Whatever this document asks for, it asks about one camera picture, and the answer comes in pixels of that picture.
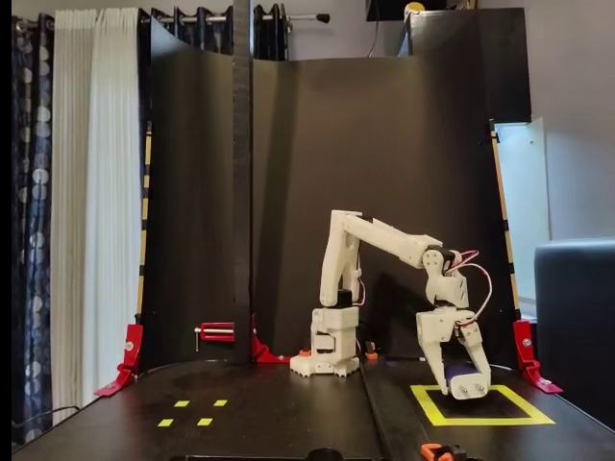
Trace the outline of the white moving gripper finger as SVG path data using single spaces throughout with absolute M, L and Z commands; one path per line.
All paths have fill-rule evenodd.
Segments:
M 477 324 L 457 328 L 458 340 L 465 347 L 475 368 L 481 374 L 486 385 L 491 384 L 491 368 L 482 346 L 482 336 Z

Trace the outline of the white fixed gripper finger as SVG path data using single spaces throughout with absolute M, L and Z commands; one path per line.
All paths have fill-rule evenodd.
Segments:
M 442 350 L 439 342 L 423 342 L 423 354 L 430 366 L 431 372 L 443 395 L 449 394 L 449 387 L 445 376 L 445 367 L 442 358 Z

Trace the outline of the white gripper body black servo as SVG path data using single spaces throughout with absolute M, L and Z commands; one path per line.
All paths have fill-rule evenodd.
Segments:
M 455 336 L 462 344 L 478 344 L 480 329 L 477 322 L 467 324 L 474 315 L 470 310 L 435 309 L 416 315 L 420 344 L 449 342 Z

